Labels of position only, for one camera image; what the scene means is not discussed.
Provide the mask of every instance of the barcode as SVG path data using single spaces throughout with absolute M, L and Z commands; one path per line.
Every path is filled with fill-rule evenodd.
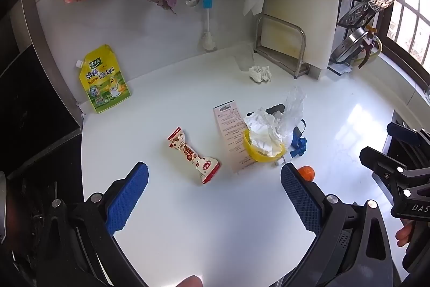
M 223 107 L 220 107 L 219 110 L 222 112 L 222 111 L 229 109 L 230 107 L 231 107 L 231 105 L 225 105 Z

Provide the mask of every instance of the orange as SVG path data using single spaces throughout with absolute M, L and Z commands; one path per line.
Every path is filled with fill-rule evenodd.
M 315 179 L 315 171 L 311 166 L 303 166 L 298 169 L 298 172 L 303 177 L 304 180 L 311 182 Z

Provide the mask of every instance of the window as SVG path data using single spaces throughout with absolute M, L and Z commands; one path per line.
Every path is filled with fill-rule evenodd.
M 430 0 L 396 0 L 378 19 L 387 55 L 424 89 L 430 84 Z

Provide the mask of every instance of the countertop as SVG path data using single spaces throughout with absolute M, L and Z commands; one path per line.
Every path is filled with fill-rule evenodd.
M 305 230 L 280 182 L 281 167 L 254 164 L 238 174 L 227 160 L 213 108 L 235 100 L 242 114 L 284 102 L 298 85 L 306 93 L 307 151 L 293 159 L 315 169 L 315 183 L 344 203 L 379 204 L 394 262 L 402 278 L 402 227 L 391 205 L 359 161 L 360 150 L 381 150 L 394 107 L 367 83 L 362 72 L 316 81 L 291 75 L 261 56 L 272 81 L 260 85 L 239 71 L 232 50 L 190 58 L 128 83 L 132 96 L 101 113 L 85 115 L 82 175 L 85 199 L 105 192 L 138 161 L 149 168 L 149 183 L 128 222 L 115 238 L 150 287 L 174 287 L 189 275 L 205 287 L 267 287 L 292 270 L 314 234 Z M 201 185 L 167 137 L 180 126 L 186 141 L 222 166 Z

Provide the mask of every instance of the cutting board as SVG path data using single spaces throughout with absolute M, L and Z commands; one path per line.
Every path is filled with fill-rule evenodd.
M 325 69 L 331 54 L 339 0 L 265 0 L 264 13 L 300 26 L 307 39 L 304 61 Z M 261 44 L 298 58 L 300 35 L 270 19 L 263 19 Z

